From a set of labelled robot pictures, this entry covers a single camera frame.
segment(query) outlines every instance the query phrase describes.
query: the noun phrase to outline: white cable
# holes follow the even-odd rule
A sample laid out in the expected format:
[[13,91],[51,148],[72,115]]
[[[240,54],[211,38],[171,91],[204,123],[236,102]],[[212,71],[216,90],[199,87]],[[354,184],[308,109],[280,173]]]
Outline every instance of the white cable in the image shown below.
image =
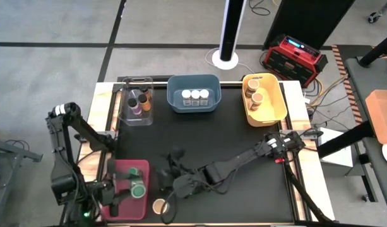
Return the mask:
[[238,64],[242,65],[242,66],[245,66],[251,73],[255,74],[254,71],[252,71],[252,69],[249,68],[249,66],[243,64],[243,63],[239,63]]
[[[213,51],[213,50],[218,50],[218,49],[219,49],[218,47],[217,47],[217,48],[213,48],[213,49],[211,49],[211,50],[209,50],[209,51],[207,52],[207,54],[205,55],[205,61],[207,62],[207,64],[216,67],[213,63],[211,63],[210,61],[207,60],[207,56],[210,54],[211,51]],[[252,69],[251,69],[249,66],[247,66],[247,65],[245,65],[245,64],[243,64],[243,63],[240,63],[240,62],[238,62],[238,64],[239,64],[239,65],[242,65],[242,66],[245,66],[251,73],[253,73],[253,74],[255,73],[254,71],[252,71]]]
[[219,49],[218,47],[217,47],[217,48],[213,48],[213,49],[211,49],[211,50],[209,50],[209,51],[207,52],[207,54],[206,54],[206,56],[205,56],[205,61],[207,62],[207,64],[209,64],[209,65],[211,65],[211,66],[215,66],[213,63],[211,63],[210,61],[207,60],[207,56],[208,56],[208,54],[210,54],[211,51],[213,51],[213,50],[218,50],[218,49]]

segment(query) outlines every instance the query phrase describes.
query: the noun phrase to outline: yellow plastic bin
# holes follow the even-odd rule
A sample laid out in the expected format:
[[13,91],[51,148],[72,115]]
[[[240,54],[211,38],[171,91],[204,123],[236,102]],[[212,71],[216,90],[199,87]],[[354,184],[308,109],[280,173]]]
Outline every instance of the yellow plastic bin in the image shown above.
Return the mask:
[[[263,95],[262,104],[257,110],[251,110],[251,99],[245,96],[248,81],[256,79],[259,88],[256,93]],[[248,123],[253,127],[265,127],[276,124],[287,115],[286,104],[277,78],[270,73],[249,74],[242,81],[242,99]]]

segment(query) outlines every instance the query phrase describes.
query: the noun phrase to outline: red power station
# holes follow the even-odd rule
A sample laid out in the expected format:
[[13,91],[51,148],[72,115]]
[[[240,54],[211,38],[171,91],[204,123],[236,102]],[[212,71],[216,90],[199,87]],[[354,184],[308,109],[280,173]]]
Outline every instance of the red power station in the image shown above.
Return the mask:
[[283,79],[300,81],[306,88],[327,63],[326,55],[318,50],[281,35],[270,44],[263,66]]

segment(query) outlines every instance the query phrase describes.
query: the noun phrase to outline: blue plastic bin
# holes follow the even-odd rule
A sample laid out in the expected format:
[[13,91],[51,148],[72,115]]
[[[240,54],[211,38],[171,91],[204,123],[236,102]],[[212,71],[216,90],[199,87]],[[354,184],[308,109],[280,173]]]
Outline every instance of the blue plastic bin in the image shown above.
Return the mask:
[[[202,90],[209,91],[207,106],[184,106],[183,90]],[[199,113],[211,112],[216,109],[221,100],[220,81],[215,75],[178,75],[169,78],[167,85],[167,100],[172,109],[177,113]]]

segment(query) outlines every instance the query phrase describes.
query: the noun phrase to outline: green cup lid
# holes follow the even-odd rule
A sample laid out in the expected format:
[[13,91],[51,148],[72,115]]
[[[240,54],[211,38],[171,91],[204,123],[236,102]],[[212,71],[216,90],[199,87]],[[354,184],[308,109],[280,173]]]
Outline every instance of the green cup lid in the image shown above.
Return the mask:
[[131,167],[128,172],[134,175],[138,175],[138,169],[136,167]]
[[146,189],[143,184],[136,184],[131,188],[131,196],[135,199],[139,199],[145,195]]

